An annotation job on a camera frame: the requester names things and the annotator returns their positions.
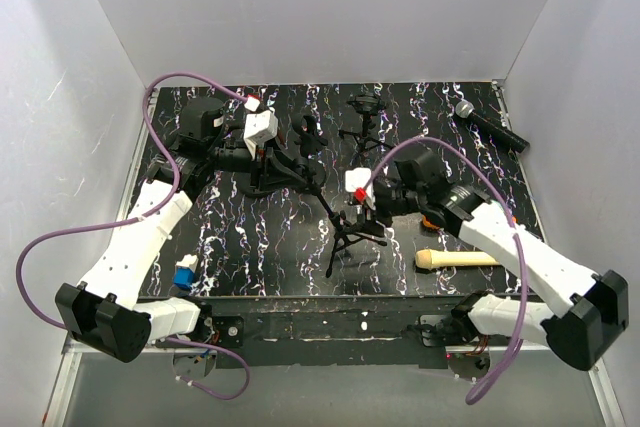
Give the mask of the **black round-base stand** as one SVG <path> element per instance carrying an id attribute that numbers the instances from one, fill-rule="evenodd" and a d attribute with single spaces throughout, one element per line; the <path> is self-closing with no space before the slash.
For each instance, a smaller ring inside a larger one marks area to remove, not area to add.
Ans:
<path id="1" fill-rule="evenodd" d="M 297 167 L 305 180 L 318 188 L 326 183 L 326 170 L 312 157 L 319 154 L 328 141 L 320 134 L 317 120 L 311 114 L 297 114 L 292 117 L 291 128 L 297 135 L 294 144 L 299 149 Z"/>

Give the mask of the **black silver-head microphone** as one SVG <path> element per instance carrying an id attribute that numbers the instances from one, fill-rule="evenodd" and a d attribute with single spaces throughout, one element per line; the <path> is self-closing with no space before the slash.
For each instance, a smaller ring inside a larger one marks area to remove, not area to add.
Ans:
<path id="1" fill-rule="evenodd" d="M 492 136 L 516 153 L 523 153 L 530 146 L 530 143 L 519 135 L 480 114 L 473 104 L 467 100 L 459 101 L 454 111 L 458 117 L 475 124 L 479 130 Z"/>

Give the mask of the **black tripod microphone stand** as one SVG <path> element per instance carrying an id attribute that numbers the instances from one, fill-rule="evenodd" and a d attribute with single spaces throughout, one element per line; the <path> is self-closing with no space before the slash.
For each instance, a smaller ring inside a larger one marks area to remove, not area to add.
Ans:
<path id="1" fill-rule="evenodd" d="M 361 117 L 361 128 L 358 132 L 340 129 L 338 136 L 341 140 L 351 137 L 355 140 L 356 154 L 361 155 L 375 148 L 392 149 L 393 146 L 372 136 L 374 120 L 386 110 L 386 103 L 377 94 L 360 94 L 347 101 Z"/>

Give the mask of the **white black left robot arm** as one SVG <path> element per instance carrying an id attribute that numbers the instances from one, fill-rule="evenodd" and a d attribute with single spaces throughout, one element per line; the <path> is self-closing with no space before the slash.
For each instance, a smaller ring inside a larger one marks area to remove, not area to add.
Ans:
<path id="1" fill-rule="evenodd" d="M 55 304 L 76 341 L 128 363 L 151 341 L 179 334 L 193 347 L 213 333 L 211 320 L 194 301 L 182 298 L 141 304 L 140 288 L 172 230 L 218 171 L 260 173 L 287 187 L 301 182 L 298 161 L 280 145 L 273 109 L 257 98 L 245 102 L 240 123 L 228 121 L 223 103 L 200 97 L 188 102 L 177 130 L 162 141 L 127 218 L 105 252 L 80 281 L 63 284 Z"/>

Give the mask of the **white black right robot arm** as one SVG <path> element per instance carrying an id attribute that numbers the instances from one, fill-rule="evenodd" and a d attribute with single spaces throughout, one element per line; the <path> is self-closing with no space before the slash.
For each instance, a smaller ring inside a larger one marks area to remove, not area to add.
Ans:
<path id="1" fill-rule="evenodd" d="M 395 163 L 396 179 L 369 168 L 346 171 L 345 187 L 367 222 L 421 214 L 436 227 L 474 246 L 518 276 L 538 300 L 518 301 L 488 292 L 468 295 L 451 312 L 454 336 L 475 344 L 509 336 L 548 347 L 567 365 L 591 369 L 629 324 L 629 287 L 614 270 L 598 273 L 572 261 L 514 222 L 485 192 L 447 178 L 439 156 L 426 150 Z"/>

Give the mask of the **beige microphone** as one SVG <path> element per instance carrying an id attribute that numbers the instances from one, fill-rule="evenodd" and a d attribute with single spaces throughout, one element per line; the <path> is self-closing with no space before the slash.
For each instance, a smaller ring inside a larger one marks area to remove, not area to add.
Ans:
<path id="1" fill-rule="evenodd" d="M 415 254 L 415 266 L 420 270 L 448 267 L 498 266 L 499 262 L 480 251 L 440 251 L 423 249 Z"/>

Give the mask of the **orange microphone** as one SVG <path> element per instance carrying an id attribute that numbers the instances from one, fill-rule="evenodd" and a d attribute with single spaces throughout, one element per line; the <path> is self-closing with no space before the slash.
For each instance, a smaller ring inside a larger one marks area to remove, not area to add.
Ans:
<path id="1" fill-rule="evenodd" d="M 425 229 L 429 231 L 438 231 L 440 227 L 430 222 L 425 216 L 422 217 L 422 225 Z"/>

